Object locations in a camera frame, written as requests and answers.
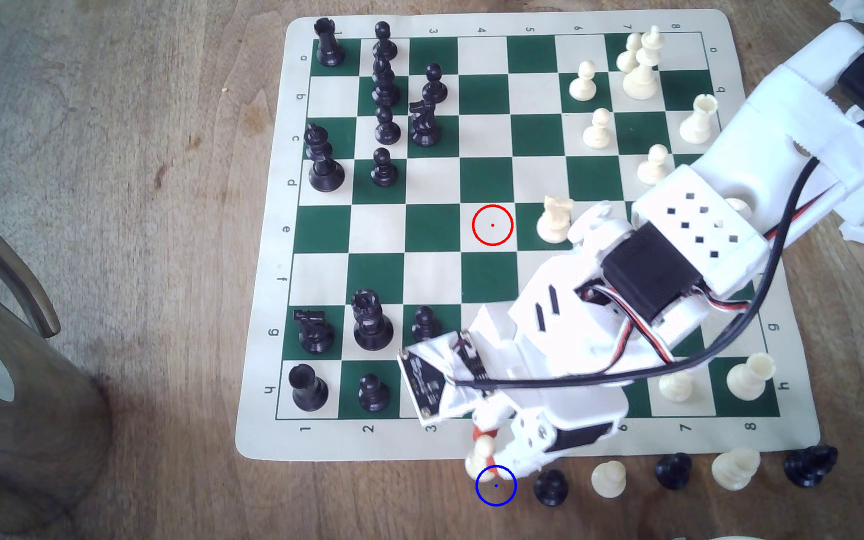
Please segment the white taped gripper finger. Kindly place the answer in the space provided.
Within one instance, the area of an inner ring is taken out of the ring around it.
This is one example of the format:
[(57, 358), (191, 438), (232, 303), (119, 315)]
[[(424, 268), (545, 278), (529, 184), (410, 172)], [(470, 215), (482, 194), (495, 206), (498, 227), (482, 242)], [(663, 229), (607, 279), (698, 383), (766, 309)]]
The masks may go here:
[(498, 429), (514, 417), (515, 411), (511, 407), (477, 407), (471, 414), (472, 441), (475, 442), (482, 436), (495, 439)]
[(510, 441), (496, 452), (496, 464), (502, 477), (529, 477), (554, 462), (547, 453), (548, 440), (539, 436), (546, 425), (537, 414), (517, 412), (510, 421)]

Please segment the white plastic gripper body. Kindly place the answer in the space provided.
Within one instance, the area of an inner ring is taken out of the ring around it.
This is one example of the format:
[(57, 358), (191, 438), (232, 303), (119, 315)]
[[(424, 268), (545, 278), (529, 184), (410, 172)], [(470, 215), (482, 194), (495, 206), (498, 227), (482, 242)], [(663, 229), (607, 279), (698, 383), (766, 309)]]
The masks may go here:
[[(439, 414), (512, 408), (536, 414), (554, 457), (618, 430), (628, 400), (616, 385), (580, 380), (600, 375), (624, 353), (622, 324), (589, 304), (485, 304), (471, 327), (441, 338), (444, 382)], [(496, 457), (512, 438), (510, 423), (474, 442), (477, 457)]]

